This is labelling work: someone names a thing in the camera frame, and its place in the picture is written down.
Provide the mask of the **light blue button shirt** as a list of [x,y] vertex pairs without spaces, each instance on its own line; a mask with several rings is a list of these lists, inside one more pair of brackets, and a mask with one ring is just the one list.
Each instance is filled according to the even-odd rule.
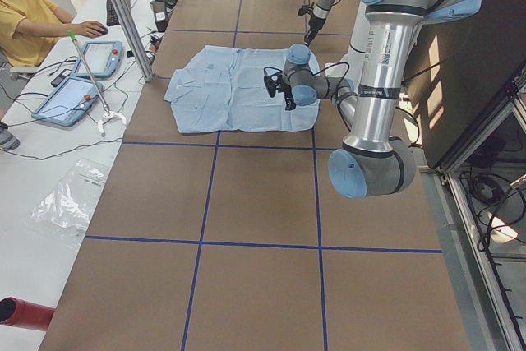
[[283,95],[270,97],[264,68],[282,69],[289,50],[206,45],[177,69],[164,100],[181,133],[217,131],[300,132],[313,127],[319,101],[286,109]]

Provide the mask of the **metal reacher grabber tool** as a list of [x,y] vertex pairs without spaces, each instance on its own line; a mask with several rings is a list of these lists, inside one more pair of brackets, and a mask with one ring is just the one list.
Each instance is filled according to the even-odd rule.
[[76,48],[76,51],[78,52],[78,56],[79,56],[79,58],[81,60],[81,63],[84,66],[84,68],[85,68],[85,70],[86,70],[86,72],[87,72],[87,74],[88,74],[88,76],[89,76],[94,88],[96,89],[100,101],[102,102],[102,105],[103,105],[103,108],[104,108],[104,113],[103,113],[101,119],[97,122],[97,128],[98,128],[98,131],[101,134],[101,136],[105,137],[105,130],[104,130],[104,123],[105,122],[110,121],[110,120],[112,120],[114,118],[118,118],[122,122],[122,125],[125,127],[127,125],[127,119],[122,113],[115,112],[115,111],[113,111],[110,108],[109,104],[107,103],[106,99],[103,96],[102,90],[99,88],[99,84],[98,84],[97,80],[95,79],[95,76],[93,75],[92,71],[90,70],[89,64],[86,61],[85,56],[84,56],[84,54],[83,54],[83,52],[81,50],[81,47],[79,46],[79,44],[77,42],[77,39],[76,39],[76,36],[75,36],[74,32],[72,30],[69,30],[67,32],[67,34],[69,35],[70,39],[72,40],[72,43],[74,44],[74,46]]

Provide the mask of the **upper blue teach pendant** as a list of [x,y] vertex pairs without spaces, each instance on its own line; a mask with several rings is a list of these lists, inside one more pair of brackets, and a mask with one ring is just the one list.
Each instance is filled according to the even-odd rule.
[[107,80],[111,78],[122,61],[122,42],[91,41],[85,42],[81,52],[96,79]]

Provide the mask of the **blue teach pendant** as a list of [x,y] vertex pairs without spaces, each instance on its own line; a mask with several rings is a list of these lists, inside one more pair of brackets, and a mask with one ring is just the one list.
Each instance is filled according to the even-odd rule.
[[71,127],[87,114],[99,92],[104,90],[100,82],[97,86],[84,78],[67,77],[48,95],[31,117],[60,127]]
[[122,61],[122,42],[91,41],[85,42],[81,52],[96,79],[107,80],[111,78]]

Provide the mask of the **lower blue teach pendant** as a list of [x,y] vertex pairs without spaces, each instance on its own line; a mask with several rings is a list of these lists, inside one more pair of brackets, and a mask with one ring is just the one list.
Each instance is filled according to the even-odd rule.
[[87,114],[99,92],[104,90],[100,82],[97,86],[84,78],[67,77],[48,95],[31,117],[60,127],[71,127]]

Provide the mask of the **clear plastic bag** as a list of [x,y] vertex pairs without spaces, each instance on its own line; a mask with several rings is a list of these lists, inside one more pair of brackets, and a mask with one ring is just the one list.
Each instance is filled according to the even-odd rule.
[[79,159],[34,207],[28,228],[78,250],[90,225],[110,167]]

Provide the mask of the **person in yellow shirt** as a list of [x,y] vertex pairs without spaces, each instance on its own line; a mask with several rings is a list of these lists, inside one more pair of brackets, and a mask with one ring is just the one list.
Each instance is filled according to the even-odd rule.
[[104,24],[75,23],[74,16],[51,0],[1,0],[1,50],[14,67],[37,67],[53,46],[72,30],[97,38]]

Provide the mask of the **red cylinder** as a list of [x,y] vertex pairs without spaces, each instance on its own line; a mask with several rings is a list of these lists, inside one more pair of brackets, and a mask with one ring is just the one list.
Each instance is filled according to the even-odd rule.
[[46,331],[55,309],[38,303],[8,297],[1,301],[1,324],[29,330]]

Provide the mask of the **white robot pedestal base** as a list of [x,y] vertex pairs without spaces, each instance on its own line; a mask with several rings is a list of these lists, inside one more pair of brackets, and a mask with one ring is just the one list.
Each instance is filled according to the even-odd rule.
[[350,66],[346,78],[361,96],[396,100],[414,28],[414,15],[391,12],[362,2],[354,22],[348,52],[341,58]]

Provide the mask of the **aluminium frame post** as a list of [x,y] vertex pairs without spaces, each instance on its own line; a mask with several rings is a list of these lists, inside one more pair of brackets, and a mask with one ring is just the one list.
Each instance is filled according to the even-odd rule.
[[147,58],[141,37],[132,18],[131,8],[126,0],[111,0],[118,14],[121,27],[131,51],[135,56],[136,63],[141,71],[145,82],[150,82],[154,76],[150,60]]

